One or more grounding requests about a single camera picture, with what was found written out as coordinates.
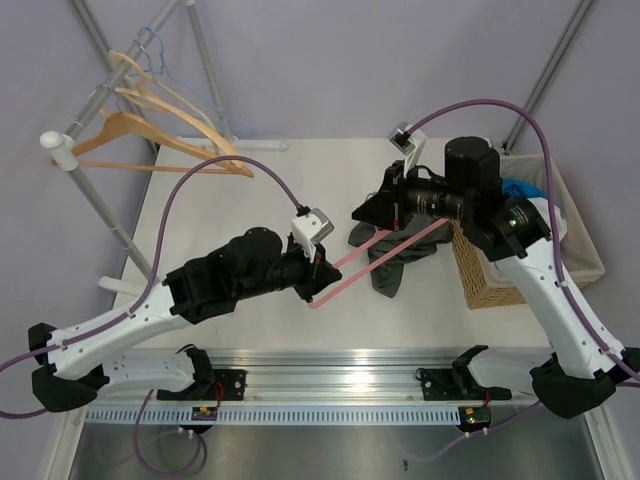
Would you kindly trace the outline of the dark grey t shirt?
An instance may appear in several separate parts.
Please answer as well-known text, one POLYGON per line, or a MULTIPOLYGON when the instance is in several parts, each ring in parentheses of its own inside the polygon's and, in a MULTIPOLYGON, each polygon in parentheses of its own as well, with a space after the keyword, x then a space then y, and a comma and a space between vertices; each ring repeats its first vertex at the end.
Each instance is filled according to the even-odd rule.
MULTIPOLYGON (((388 234, 367 249, 369 263, 378 260, 434 222, 435 219, 429 216, 414 216, 404 230, 388 234)), ((400 288, 404 266, 434 255, 439 245, 450 243, 452 238, 452 227, 446 222, 397 253, 370 272, 374 290, 387 298, 393 298, 400 288)))

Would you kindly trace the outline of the bright blue t shirt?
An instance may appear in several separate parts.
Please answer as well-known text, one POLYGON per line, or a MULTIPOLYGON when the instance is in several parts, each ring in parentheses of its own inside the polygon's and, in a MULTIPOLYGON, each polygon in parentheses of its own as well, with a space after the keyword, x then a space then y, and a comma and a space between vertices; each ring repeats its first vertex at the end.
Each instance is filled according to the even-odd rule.
POLYGON ((546 194, 540 188, 530 183, 515 179, 503 179, 502 192, 513 197, 546 198, 546 194))

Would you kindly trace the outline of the light blue wire hanger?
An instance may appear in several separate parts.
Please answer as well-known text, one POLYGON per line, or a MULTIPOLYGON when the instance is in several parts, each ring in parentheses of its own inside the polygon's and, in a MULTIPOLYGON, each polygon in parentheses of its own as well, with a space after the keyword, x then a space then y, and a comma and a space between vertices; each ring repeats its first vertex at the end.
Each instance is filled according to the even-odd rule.
POLYGON ((157 29, 151 27, 150 25, 144 25, 139 29, 138 33, 141 34, 143 32, 149 32, 152 35, 152 38, 157 40, 159 44, 158 60, 160 61, 159 69, 156 70, 153 68, 153 61, 151 60, 151 56, 148 53, 144 53, 144 56, 147 58, 147 67, 143 69, 143 72, 145 74, 150 74, 152 77, 168 78, 171 82, 187 89, 191 94, 193 94, 202 102, 207 104, 210 108, 212 108, 217 113, 220 124, 223 124, 224 121, 226 121, 227 123, 234 123, 238 125, 242 130, 245 130, 249 136, 255 135, 256 130, 249 123, 227 114, 223 108, 222 101, 216 100, 215 96, 212 93, 205 95, 203 92, 196 89, 193 85, 186 81, 183 81, 181 78, 172 73, 171 68, 165 58, 166 47, 164 39, 157 29))

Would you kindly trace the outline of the white t shirt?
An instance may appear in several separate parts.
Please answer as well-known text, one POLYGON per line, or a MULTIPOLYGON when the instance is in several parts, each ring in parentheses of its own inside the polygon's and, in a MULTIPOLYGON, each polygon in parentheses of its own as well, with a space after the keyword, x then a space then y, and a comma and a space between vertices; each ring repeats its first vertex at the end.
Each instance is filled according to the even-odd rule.
MULTIPOLYGON (((541 217, 544 219, 548 227, 551 227, 551 214, 549 210, 549 203, 543 197, 529 198, 529 202, 537 209, 541 217)), ((557 239, 561 243, 567 235, 568 225, 564 219, 560 208, 557 205, 553 206, 555 224, 557 229, 557 239)))

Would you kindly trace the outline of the beige wooden hanger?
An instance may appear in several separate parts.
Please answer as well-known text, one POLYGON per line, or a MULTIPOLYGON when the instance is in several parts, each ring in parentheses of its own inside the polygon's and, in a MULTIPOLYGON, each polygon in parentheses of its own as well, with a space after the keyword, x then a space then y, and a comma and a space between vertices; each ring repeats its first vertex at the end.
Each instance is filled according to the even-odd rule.
POLYGON ((150 111, 174 115, 202 133, 212 144, 212 148, 207 149, 180 140, 178 137, 167 133, 140 115, 127 112, 109 113, 107 108, 103 106, 100 108, 100 112, 105 116, 102 130, 92 139, 83 142, 81 145, 77 145, 74 150, 75 153, 88 153, 126 135, 136 135, 142 139, 157 143, 160 146, 169 147, 201 160, 221 156, 222 154, 238 154, 237 149, 230 141, 225 139, 213 126, 212 121, 202 111, 190 104, 188 104, 187 107, 191 109, 194 114, 188 113, 147 90, 143 82, 139 82, 138 86, 134 89, 116 87, 114 93, 117 97, 125 97, 126 99, 133 100, 138 106, 150 111))

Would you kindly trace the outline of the brown wooden hanger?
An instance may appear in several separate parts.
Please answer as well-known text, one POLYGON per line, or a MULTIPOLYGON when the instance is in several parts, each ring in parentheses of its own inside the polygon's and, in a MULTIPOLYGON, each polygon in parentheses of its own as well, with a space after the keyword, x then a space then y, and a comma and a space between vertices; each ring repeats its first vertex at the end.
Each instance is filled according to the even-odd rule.
POLYGON ((155 148, 168 147, 170 150, 195 158, 196 160, 220 159, 222 153, 236 155, 237 150, 213 126, 195 117, 184 114, 182 119, 202 133, 218 150, 186 142, 167 133, 151 121, 133 113, 111 113, 106 116, 99 132, 88 140, 77 143, 70 135, 56 131, 47 131, 40 137, 41 146, 48 151, 52 162, 55 162, 70 173, 79 166, 99 168, 131 168, 141 169, 141 165, 125 165, 120 163, 78 161, 78 158, 98 150, 107 144, 117 142, 121 138, 135 137, 147 146, 155 148))

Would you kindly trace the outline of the cream plastic hanger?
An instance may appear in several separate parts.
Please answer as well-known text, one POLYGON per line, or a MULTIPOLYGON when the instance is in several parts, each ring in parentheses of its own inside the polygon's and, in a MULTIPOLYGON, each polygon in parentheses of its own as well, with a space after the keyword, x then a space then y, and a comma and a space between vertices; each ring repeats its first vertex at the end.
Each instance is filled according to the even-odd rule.
POLYGON ((145 70, 143 70, 141 66, 128 55, 121 52, 114 51, 114 50, 109 50, 108 58, 109 58, 109 64, 111 67, 115 67, 118 62, 123 61, 134 69, 137 75, 137 79, 134 81, 137 91, 141 93, 149 93, 149 90, 146 88, 146 83, 150 81, 152 84, 159 87, 161 90, 164 90, 170 96, 174 97, 179 102, 181 102, 186 107, 188 107, 193 113, 196 114, 197 117, 203 120, 209 127, 214 126, 212 120, 209 118, 209 116, 206 113, 204 113, 202 110, 197 108, 195 105, 193 105, 189 100, 181 96, 179 93, 171 89, 165 83, 160 81, 155 74, 148 73, 145 70))

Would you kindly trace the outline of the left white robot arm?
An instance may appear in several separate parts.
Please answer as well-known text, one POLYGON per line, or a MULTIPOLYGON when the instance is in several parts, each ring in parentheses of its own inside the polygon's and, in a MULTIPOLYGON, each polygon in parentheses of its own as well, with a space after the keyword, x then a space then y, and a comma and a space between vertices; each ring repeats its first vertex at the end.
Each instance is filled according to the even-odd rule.
POLYGON ((152 355, 135 346, 230 314, 239 301, 271 292, 292 288, 311 302, 341 278, 322 245, 307 255, 293 239, 283 242, 269 229, 252 228, 186 262, 133 302, 68 328, 31 327, 29 348, 39 364, 31 374, 33 394, 52 413, 123 392, 154 390, 160 400, 206 399, 217 379, 204 350, 191 346, 152 355))

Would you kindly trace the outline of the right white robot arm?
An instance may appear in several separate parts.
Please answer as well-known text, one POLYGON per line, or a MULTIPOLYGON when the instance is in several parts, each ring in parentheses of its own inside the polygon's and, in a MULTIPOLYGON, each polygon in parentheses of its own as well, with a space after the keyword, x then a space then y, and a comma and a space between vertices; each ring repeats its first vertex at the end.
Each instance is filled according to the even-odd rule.
POLYGON ((401 231, 417 215, 458 222, 468 241, 519 290, 551 346, 550 356, 467 350, 452 364, 452 384, 464 397, 498 387, 534 395, 570 419, 600 406, 639 370, 639 351, 625 347, 599 320, 554 250, 550 224, 534 204, 504 193, 500 156, 479 137, 444 147, 443 176, 422 178, 398 160, 354 220, 401 231))

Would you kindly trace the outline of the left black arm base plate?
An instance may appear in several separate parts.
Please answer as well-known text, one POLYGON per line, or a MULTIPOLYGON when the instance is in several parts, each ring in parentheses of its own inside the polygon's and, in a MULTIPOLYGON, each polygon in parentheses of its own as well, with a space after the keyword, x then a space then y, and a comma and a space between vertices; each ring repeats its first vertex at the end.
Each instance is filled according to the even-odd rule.
POLYGON ((214 369, 180 392, 158 390, 159 401, 242 401, 246 389, 247 371, 214 369))

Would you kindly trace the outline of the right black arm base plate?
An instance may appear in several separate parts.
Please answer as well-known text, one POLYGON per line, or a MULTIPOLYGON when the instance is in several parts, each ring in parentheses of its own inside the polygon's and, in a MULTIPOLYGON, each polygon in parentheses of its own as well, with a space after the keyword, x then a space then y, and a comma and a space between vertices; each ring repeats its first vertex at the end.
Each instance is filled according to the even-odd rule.
POLYGON ((418 368, 414 374, 426 401, 506 401, 509 389, 480 387, 474 380, 456 380, 452 368, 418 368))

